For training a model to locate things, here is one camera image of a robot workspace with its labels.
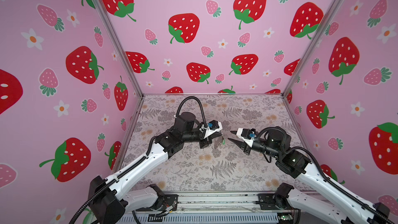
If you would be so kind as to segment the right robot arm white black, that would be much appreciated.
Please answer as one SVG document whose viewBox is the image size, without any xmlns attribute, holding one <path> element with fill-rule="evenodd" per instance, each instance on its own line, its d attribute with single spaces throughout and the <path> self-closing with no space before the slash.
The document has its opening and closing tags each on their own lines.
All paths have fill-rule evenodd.
<svg viewBox="0 0 398 224">
<path fill-rule="evenodd" d="M 283 184 L 274 198 L 279 208 L 290 205 L 308 212 L 330 224 L 390 224 L 390 209 L 381 202 L 372 203 L 359 197 L 336 180 L 327 176 L 315 157 L 303 147 L 290 147 L 291 136 L 281 127 L 268 127 L 260 132 L 239 128 L 231 139 L 245 154 L 256 151 L 268 163 L 285 174 L 307 184 L 327 202 L 308 196 L 293 186 Z"/>
</svg>

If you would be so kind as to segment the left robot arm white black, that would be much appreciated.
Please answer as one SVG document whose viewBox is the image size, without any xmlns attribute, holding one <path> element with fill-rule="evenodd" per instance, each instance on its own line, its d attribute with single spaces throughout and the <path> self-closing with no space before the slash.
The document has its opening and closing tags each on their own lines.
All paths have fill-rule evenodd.
<svg viewBox="0 0 398 224">
<path fill-rule="evenodd" d="M 197 122 L 194 114 L 183 112 L 175 118 L 173 126 L 152 138 L 148 150 L 133 162 L 106 178 L 94 178 L 88 195 L 88 208 L 96 218 L 94 223 L 115 224 L 127 211 L 160 208 L 164 193 L 158 186 L 130 190 L 150 171 L 182 150 L 185 143 L 197 142 L 203 149 L 222 135 L 221 122 L 213 120 L 195 128 Z"/>
</svg>

